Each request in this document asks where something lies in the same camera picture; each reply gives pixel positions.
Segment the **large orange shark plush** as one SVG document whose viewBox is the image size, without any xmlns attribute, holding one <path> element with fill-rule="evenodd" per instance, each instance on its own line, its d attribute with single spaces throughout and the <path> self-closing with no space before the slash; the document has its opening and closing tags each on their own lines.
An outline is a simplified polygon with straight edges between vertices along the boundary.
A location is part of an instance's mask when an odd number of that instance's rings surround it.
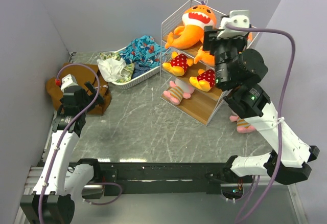
<svg viewBox="0 0 327 224">
<path fill-rule="evenodd" d="M 178 26 L 167 36 L 165 48 L 174 47 L 180 50 L 191 48 L 199 41 L 203 42 L 204 28 L 214 27 L 217 23 L 213 10 L 206 1 L 191 6 L 182 15 L 182 26 Z"/>
</svg>

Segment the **pink frog plush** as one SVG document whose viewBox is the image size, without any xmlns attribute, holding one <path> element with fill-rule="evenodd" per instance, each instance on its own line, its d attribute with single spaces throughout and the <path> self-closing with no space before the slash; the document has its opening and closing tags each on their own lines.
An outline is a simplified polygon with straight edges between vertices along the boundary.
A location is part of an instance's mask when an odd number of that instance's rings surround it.
<svg viewBox="0 0 327 224">
<path fill-rule="evenodd" d="M 163 92 L 163 96 L 172 104 L 179 105 L 183 99 L 189 99 L 195 88 L 180 79 L 169 82 L 169 89 Z"/>
<path fill-rule="evenodd" d="M 236 122 L 238 133 L 251 133 L 255 131 L 255 127 L 247 123 L 244 119 L 239 116 L 231 115 L 229 117 L 231 122 Z"/>
</svg>

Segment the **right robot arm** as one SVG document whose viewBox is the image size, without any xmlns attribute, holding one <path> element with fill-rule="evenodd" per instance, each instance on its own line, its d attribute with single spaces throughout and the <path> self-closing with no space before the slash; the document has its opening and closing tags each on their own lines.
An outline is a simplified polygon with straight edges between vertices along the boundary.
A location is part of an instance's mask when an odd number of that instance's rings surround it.
<svg viewBox="0 0 327 224">
<path fill-rule="evenodd" d="M 215 86 L 228 91 L 224 101 L 241 119 L 252 125 L 272 147 L 259 156 L 231 156 L 220 172 L 227 183 L 250 175 L 267 175 L 272 182 L 291 185 L 306 181 L 319 148 L 303 142 L 285 122 L 280 106 L 274 106 L 260 82 L 268 72 L 261 54 L 245 47 L 257 28 L 204 28 L 203 49 L 215 58 Z"/>
</svg>

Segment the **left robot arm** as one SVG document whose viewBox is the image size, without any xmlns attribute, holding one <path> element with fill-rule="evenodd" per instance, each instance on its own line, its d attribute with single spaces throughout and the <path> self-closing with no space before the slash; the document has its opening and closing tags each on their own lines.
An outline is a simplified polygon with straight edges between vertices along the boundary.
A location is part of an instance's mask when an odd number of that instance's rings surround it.
<svg viewBox="0 0 327 224">
<path fill-rule="evenodd" d="M 29 223 L 71 223 L 84 186 L 96 184 L 102 177 L 96 159 L 80 160 L 73 173 L 66 175 L 87 112 L 104 103 L 98 87 L 89 81 L 84 84 L 86 89 L 74 82 L 61 85 L 63 98 L 52 122 L 48 157 L 32 192 L 20 201 Z"/>
</svg>

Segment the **yellow frog plush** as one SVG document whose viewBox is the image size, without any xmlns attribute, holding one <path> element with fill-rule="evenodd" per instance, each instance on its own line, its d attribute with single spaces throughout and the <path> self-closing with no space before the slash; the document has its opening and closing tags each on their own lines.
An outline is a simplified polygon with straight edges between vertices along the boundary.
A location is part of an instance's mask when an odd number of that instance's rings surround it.
<svg viewBox="0 0 327 224">
<path fill-rule="evenodd" d="M 172 59 L 163 63 L 162 67 L 174 76 L 183 76 L 193 64 L 194 60 L 188 58 L 187 55 L 173 52 Z"/>
<path fill-rule="evenodd" d="M 190 77 L 189 82 L 192 86 L 204 92 L 209 92 L 215 85 L 215 72 L 212 69 L 198 70 L 198 76 Z"/>
</svg>

